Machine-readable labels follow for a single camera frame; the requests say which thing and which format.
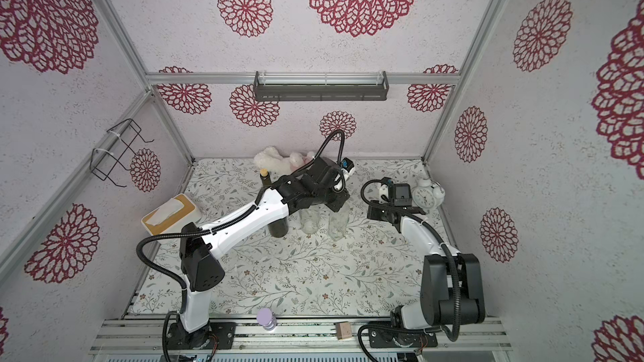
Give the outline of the clear plastic bottle blue label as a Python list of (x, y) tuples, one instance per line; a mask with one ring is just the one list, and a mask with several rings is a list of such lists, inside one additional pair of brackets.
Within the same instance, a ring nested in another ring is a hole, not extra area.
[(350, 210), (348, 208), (342, 208), (337, 212), (330, 212), (328, 235), (333, 241), (339, 241), (345, 237), (349, 219)]

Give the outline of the clear tall glass bottle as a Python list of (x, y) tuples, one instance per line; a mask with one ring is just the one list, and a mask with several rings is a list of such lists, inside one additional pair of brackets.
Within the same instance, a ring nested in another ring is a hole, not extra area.
[(300, 211), (300, 223), (303, 233), (313, 235), (320, 229), (320, 211), (315, 208)]

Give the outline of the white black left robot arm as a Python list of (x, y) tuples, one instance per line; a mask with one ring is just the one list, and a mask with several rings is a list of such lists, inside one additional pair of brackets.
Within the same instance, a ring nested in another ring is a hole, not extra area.
[(211, 289), (225, 277), (219, 259), (260, 229), (302, 209), (324, 205), (337, 213), (349, 199), (346, 183), (355, 169), (348, 158), (313, 160), (264, 187), (258, 197), (235, 212), (201, 227), (193, 223), (181, 233), (179, 258), (186, 289), (182, 291), (179, 321), (192, 334), (208, 325)]

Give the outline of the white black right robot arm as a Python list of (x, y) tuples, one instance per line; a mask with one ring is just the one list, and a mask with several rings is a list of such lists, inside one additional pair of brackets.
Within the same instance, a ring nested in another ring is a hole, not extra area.
[(483, 323), (486, 305), (481, 265), (471, 253), (451, 246), (414, 204), (409, 184), (392, 179), (370, 179), (361, 188), (367, 218), (390, 223), (424, 258), (419, 300), (398, 306), (391, 313), (392, 326), (405, 330), (437, 328), (450, 340), (461, 326)]

